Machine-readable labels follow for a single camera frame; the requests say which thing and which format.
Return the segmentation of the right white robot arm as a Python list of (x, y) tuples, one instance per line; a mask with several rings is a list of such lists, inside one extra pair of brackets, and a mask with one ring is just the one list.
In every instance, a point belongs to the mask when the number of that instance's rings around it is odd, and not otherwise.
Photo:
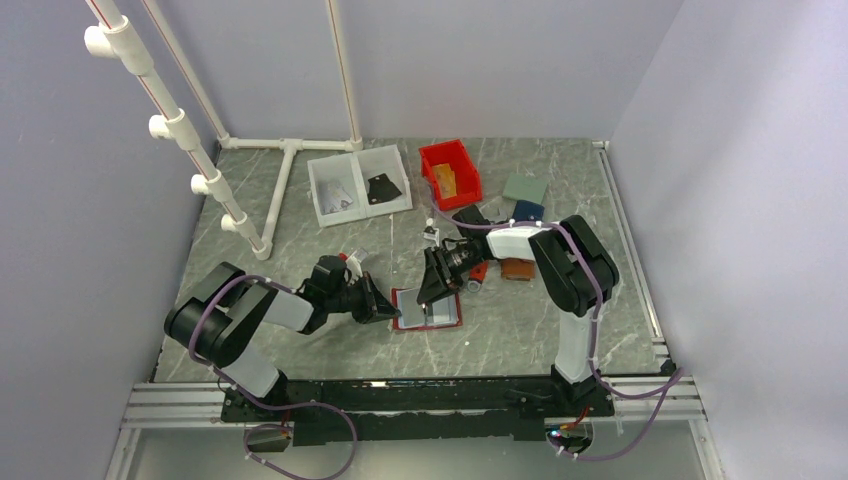
[(597, 374), (601, 309), (618, 285), (620, 273), (588, 221), (579, 214), (559, 222), (493, 222), (472, 204), (448, 218), (461, 238), (424, 252), (425, 269), (417, 303), (426, 307), (459, 292), (464, 276), (487, 262), (532, 262), (550, 301), (559, 310), (559, 346), (554, 370), (563, 378), (551, 388), (557, 411), (574, 415), (590, 399), (586, 381)]

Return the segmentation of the red card holder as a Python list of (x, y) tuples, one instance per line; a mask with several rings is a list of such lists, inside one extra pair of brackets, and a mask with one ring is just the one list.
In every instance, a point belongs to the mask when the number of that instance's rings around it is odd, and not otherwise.
[(392, 319), (395, 331), (427, 331), (459, 327), (463, 324), (458, 294), (426, 307), (414, 305), (418, 288), (391, 290), (391, 302), (398, 310)]

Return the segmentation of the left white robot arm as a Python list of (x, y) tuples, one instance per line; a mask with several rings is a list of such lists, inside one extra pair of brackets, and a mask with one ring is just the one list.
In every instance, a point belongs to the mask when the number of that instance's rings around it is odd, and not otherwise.
[(222, 262), (168, 313), (164, 332), (193, 360), (246, 391), (258, 417), (272, 420), (286, 409), (288, 379), (252, 346), (259, 326), (269, 322), (309, 335), (330, 315), (344, 313), (359, 324), (399, 314), (370, 274), (354, 273), (343, 256), (320, 257), (295, 289)]

